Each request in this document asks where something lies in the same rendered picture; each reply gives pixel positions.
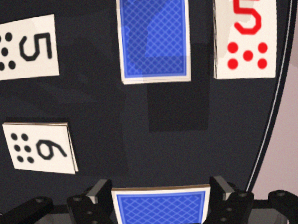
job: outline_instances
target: black dot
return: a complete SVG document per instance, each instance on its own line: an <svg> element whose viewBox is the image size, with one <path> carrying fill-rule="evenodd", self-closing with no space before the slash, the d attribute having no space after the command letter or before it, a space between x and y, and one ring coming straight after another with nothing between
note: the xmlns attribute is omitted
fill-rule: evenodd
<svg viewBox="0 0 298 224"><path fill-rule="evenodd" d="M3 71L5 68L4 64L2 62L0 62L0 70Z"/></svg>
<svg viewBox="0 0 298 224"><path fill-rule="evenodd" d="M8 66L10 67L10 69L15 69L15 67L16 67L16 63L14 63L14 61L10 61L10 62L8 63Z"/></svg>
<svg viewBox="0 0 298 224"><path fill-rule="evenodd" d="M24 140L24 141L27 141L28 140L28 135L26 135L26 134L22 134L22 139Z"/></svg>
<svg viewBox="0 0 298 224"><path fill-rule="evenodd" d="M15 149L17 152L21 151L21 148L20 148L20 146L18 146L18 145L15 145L15 146L14 146L14 149Z"/></svg>
<svg viewBox="0 0 298 224"><path fill-rule="evenodd" d="M12 134L11 134L11 138L12 138L13 140L18 140L18 136L17 136L15 133L12 133Z"/></svg>
<svg viewBox="0 0 298 224"><path fill-rule="evenodd" d="M31 148L30 148L28 145L26 145L26 146L25 146L25 151L26 151L26 152L31 152Z"/></svg>
<svg viewBox="0 0 298 224"><path fill-rule="evenodd" d="M21 157L21 156L18 156L17 159L18 159L21 163L24 162L24 159L23 159L23 157Z"/></svg>
<svg viewBox="0 0 298 224"><path fill-rule="evenodd" d="M12 40L12 34L11 33L5 34L5 40L11 41Z"/></svg>
<svg viewBox="0 0 298 224"><path fill-rule="evenodd" d="M28 157L27 160L29 163L34 163L34 159L32 157Z"/></svg>
<svg viewBox="0 0 298 224"><path fill-rule="evenodd" d="M8 55L8 50L6 47L3 47L2 50L1 50L1 54L5 57Z"/></svg>

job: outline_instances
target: playing card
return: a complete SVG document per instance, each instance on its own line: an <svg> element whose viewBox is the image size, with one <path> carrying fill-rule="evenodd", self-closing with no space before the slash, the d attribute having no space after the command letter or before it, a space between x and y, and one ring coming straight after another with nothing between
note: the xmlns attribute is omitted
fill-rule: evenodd
<svg viewBox="0 0 298 224"><path fill-rule="evenodd" d="M217 79L274 78L276 0L214 0Z"/></svg>
<svg viewBox="0 0 298 224"><path fill-rule="evenodd" d="M112 188L119 224L203 223L210 185Z"/></svg>
<svg viewBox="0 0 298 224"><path fill-rule="evenodd" d="M2 126L15 169L78 171L67 123L5 122Z"/></svg>
<svg viewBox="0 0 298 224"><path fill-rule="evenodd" d="M188 0L117 0L124 84L191 81Z"/></svg>
<svg viewBox="0 0 298 224"><path fill-rule="evenodd" d="M58 76L54 15L0 25L0 80Z"/></svg>

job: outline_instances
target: number 5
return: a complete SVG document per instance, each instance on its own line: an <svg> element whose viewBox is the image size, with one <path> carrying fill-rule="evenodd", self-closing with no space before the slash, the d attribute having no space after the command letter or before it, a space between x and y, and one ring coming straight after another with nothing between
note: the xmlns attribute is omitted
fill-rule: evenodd
<svg viewBox="0 0 298 224"><path fill-rule="evenodd" d="M239 0L233 0L233 3L234 3L234 12L236 14L248 14L248 15L252 15L256 19L256 25L253 28L244 28L238 22L234 24L235 28L241 34L248 34L248 35L256 34L261 29L261 26L262 26L261 24L262 18L260 14L255 9L240 8Z"/></svg>

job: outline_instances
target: red dot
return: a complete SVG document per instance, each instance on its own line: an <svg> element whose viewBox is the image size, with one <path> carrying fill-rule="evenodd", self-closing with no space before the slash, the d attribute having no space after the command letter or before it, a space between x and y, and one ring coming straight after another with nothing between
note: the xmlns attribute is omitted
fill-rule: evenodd
<svg viewBox="0 0 298 224"><path fill-rule="evenodd" d="M267 44L262 42L262 43L259 44L258 49L261 53L265 53L268 50L268 46L267 46Z"/></svg>
<svg viewBox="0 0 298 224"><path fill-rule="evenodd" d="M230 69L235 69L238 67L238 61L236 59L230 59L228 61L228 66Z"/></svg>
<svg viewBox="0 0 298 224"><path fill-rule="evenodd" d="M262 58L258 61L258 66L260 69L264 69L267 67L267 61L266 59Z"/></svg>
<svg viewBox="0 0 298 224"><path fill-rule="evenodd" d="M238 51L238 45L235 42L231 42L228 45L228 51L230 53L236 53Z"/></svg>
<svg viewBox="0 0 298 224"><path fill-rule="evenodd" d="M245 61L250 61L253 58L253 53L251 51L245 51L243 58Z"/></svg>

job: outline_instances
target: red number 5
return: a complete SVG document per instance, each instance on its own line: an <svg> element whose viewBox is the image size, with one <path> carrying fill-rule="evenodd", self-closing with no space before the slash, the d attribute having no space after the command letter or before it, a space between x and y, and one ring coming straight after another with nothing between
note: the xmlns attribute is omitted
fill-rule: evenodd
<svg viewBox="0 0 298 224"><path fill-rule="evenodd" d="M262 26L262 24L261 24L261 20L262 19L261 19L260 14L256 10L254 10L254 9L240 8L239 0L233 0L233 3L234 3L234 12L236 14L248 14L248 15L252 15L256 19L256 25L254 27L252 27L252 28L244 28L238 22L234 24L235 28L241 34L248 34L248 35L254 35L254 34L256 34L261 29L261 26Z"/></svg>

